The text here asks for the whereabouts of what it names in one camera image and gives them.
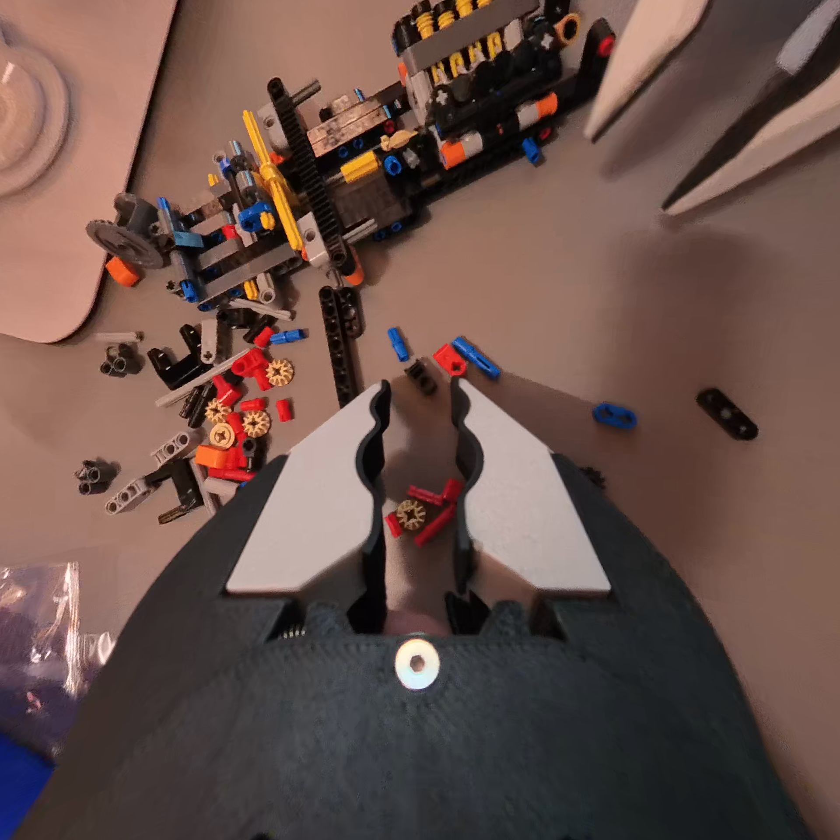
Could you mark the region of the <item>clear plastic bag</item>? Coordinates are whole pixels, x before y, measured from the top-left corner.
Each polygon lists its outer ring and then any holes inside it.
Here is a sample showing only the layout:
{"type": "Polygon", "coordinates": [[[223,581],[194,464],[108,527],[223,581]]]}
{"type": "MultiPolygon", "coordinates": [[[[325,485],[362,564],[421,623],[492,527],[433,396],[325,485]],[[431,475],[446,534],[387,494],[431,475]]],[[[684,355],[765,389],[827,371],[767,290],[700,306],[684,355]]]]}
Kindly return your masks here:
{"type": "Polygon", "coordinates": [[[55,763],[114,645],[82,630],[79,563],[2,568],[2,734],[55,763]]]}

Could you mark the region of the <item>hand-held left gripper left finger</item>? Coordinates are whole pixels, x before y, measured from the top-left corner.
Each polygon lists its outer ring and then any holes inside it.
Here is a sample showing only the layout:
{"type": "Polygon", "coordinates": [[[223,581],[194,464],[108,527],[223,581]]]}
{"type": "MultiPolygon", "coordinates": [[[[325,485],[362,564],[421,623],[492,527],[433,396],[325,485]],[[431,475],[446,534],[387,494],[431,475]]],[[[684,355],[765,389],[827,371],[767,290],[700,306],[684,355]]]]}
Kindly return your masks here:
{"type": "Polygon", "coordinates": [[[228,594],[329,602],[356,632],[383,630],[381,474],[391,400],[382,380],[290,450],[228,577],[228,594]]]}

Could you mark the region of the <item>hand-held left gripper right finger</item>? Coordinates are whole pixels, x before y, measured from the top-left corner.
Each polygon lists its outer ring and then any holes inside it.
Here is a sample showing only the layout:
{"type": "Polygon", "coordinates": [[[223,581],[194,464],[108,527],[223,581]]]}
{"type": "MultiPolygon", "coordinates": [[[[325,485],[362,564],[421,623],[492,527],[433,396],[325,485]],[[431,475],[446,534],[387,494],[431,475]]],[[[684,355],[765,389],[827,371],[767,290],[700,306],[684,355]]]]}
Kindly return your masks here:
{"type": "Polygon", "coordinates": [[[612,586],[552,449],[465,379],[450,385],[455,461],[454,634],[477,634],[500,602],[532,622],[553,599],[608,597],[612,586]]]}

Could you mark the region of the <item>dark grey lego gear assembly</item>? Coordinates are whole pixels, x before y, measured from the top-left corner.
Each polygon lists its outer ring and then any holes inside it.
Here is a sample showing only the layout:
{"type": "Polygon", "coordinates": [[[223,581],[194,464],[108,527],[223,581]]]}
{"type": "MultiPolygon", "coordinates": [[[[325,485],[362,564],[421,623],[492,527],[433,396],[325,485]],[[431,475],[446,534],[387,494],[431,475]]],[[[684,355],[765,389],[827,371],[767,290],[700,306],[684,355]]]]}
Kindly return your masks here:
{"type": "Polygon", "coordinates": [[[89,221],[87,236],[111,256],[133,266],[152,270],[169,266],[167,234],[161,225],[159,208],[130,192],[118,193],[113,206],[115,220],[89,221]]]}

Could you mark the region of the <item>short black lego liftarm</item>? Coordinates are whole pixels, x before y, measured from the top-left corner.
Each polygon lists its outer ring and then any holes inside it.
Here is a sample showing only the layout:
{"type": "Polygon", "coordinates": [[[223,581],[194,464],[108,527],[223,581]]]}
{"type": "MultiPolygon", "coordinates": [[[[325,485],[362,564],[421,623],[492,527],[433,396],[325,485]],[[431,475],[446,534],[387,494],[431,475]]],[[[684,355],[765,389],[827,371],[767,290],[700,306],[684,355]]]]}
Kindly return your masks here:
{"type": "Polygon", "coordinates": [[[700,391],[696,403],[730,438],[748,443],[758,437],[757,424],[717,387],[700,391]]]}

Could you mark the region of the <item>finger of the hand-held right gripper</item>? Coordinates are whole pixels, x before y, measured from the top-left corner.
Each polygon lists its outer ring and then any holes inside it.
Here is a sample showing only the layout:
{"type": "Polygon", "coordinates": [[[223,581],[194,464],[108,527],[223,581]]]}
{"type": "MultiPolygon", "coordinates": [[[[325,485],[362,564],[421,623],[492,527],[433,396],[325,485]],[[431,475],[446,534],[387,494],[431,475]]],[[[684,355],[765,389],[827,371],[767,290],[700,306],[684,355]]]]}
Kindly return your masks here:
{"type": "Polygon", "coordinates": [[[751,181],[838,130],[839,2],[820,2],[784,42],[755,100],[662,204],[679,215],[751,181]]]}
{"type": "Polygon", "coordinates": [[[584,137],[596,142],[702,22],[710,1],[639,1],[617,37],[584,137]]]}

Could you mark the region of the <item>long black lego beam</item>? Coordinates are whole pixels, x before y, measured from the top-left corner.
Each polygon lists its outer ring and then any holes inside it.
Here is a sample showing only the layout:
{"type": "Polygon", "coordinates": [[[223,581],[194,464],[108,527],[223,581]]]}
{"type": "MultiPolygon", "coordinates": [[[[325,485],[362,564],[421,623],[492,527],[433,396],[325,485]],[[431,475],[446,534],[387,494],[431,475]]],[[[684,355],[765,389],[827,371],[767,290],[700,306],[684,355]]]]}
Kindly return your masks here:
{"type": "Polygon", "coordinates": [[[351,345],[364,331],[361,300],[353,287],[323,286],[318,301],[334,389],[339,408],[344,408],[359,394],[351,345]]]}

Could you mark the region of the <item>red lego axle connector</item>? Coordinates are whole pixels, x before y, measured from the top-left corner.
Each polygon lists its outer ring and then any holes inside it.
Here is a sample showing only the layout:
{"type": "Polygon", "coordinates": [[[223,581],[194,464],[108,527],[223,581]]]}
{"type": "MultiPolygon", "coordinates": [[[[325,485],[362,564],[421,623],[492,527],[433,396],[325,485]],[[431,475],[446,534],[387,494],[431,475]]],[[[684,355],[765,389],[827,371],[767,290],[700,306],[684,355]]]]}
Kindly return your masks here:
{"type": "Polygon", "coordinates": [[[452,506],[458,501],[465,484],[460,479],[449,478],[444,484],[444,488],[439,492],[434,492],[419,486],[410,485],[407,490],[407,495],[415,500],[433,505],[438,508],[452,506]]]}

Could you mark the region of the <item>partly built lego vehicle chassis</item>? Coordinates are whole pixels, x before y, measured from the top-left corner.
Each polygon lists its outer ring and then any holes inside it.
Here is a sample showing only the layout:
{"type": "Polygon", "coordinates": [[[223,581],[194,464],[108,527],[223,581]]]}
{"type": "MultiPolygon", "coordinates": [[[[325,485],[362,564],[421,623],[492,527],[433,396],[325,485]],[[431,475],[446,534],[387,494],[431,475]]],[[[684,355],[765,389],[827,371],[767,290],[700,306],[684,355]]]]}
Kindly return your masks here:
{"type": "Polygon", "coordinates": [[[358,286],[354,243],[407,227],[437,198],[518,157],[539,165],[558,120],[593,99],[616,42],[588,28],[577,71],[563,58],[581,35],[571,2],[417,2],[392,31],[399,80],[333,100],[307,129],[274,79],[245,112],[251,144],[216,156],[210,198],[185,211],[157,201],[153,256],[165,288],[210,312],[245,298],[257,276],[301,264],[358,286]]]}

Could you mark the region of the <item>short red lego axle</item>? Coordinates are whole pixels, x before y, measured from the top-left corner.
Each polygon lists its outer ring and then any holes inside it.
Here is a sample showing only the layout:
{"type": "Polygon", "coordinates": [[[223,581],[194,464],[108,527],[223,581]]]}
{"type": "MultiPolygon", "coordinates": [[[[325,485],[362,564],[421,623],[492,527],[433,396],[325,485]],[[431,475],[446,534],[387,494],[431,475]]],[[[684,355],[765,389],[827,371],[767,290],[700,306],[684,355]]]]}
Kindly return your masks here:
{"type": "Polygon", "coordinates": [[[436,539],[436,537],[443,531],[450,522],[455,518],[457,511],[457,504],[450,503],[442,512],[428,524],[423,531],[421,531],[415,538],[414,542],[418,548],[428,545],[436,539]]]}

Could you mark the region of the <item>pile of lego pieces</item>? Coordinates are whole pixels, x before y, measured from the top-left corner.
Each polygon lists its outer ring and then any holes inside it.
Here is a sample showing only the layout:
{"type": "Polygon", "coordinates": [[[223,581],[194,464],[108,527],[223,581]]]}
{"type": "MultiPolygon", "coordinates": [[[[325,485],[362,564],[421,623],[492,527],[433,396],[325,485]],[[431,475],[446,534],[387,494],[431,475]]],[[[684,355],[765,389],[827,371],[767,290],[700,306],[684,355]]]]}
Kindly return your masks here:
{"type": "Polygon", "coordinates": [[[305,329],[279,329],[293,315],[259,302],[233,300],[199,325],[180,329],[185,354],[145,353],[146,367],[166,388],[159,407],[176,407],[182,426],[150,454],[153,468],[116,491],[104,504],[110,517],[136,509],[165,485],[176,504],[161,525],[203,510],[212,517],[256,477],[266,461],[275,420],[292,419],[288,399],[270,412],[268,395],[291,383],[287,359],[269,351],[307,338],[305,329]]]}

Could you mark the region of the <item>long blue lego pin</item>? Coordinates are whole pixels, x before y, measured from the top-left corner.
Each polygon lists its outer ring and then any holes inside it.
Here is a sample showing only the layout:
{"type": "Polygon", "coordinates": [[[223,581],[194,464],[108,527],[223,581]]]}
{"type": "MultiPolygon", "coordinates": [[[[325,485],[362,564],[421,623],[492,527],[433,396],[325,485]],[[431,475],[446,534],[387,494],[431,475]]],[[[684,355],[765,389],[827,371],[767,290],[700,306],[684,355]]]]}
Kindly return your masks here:
{"type": "Polygon", "coordinates": [[[468,362],[472,363],[479,371],[489,377],[492,381],[497,381],[500,378],[501,369],[465,338],[457,337],[453,339],[451,344],[457,353],[463,356],[468,362]]]}

